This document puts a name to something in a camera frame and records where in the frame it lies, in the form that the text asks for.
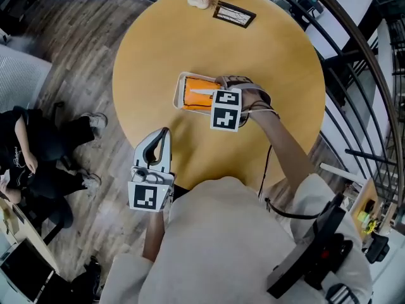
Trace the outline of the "person's right hand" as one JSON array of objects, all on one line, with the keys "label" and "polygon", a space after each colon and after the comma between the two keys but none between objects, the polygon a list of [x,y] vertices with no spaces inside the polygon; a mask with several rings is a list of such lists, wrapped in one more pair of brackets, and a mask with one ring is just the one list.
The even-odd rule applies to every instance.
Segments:
[{"label": "person's right hand", "polygon": [[264,101],[257,89],[244,89],[242,91],[242,111],[271,109]]}]

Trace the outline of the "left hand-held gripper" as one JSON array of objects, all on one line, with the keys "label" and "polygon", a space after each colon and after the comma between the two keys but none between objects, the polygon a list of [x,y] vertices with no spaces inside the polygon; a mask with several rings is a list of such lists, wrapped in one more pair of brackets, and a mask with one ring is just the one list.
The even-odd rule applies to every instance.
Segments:
[{"label": "left hand-held gripper", "polygon": [[135,148],[128,202],[133,210],[162,212],[173,194],[175,175],[170,172],[171,134],[163,127],[146,136]]}]

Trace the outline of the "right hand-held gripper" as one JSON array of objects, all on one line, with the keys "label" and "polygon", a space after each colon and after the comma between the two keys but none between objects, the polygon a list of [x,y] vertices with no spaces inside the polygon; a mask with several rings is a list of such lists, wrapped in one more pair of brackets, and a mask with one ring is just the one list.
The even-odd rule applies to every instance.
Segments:
[{"label": "right hand-held gripper", "polygon": [[246,94],[253,93],[266,103],[266,92],[248,77],[230,75],[217,77],[220,88],[213,93],[210,128],[237,132],[249,119],[254,106],[244,100]]}]

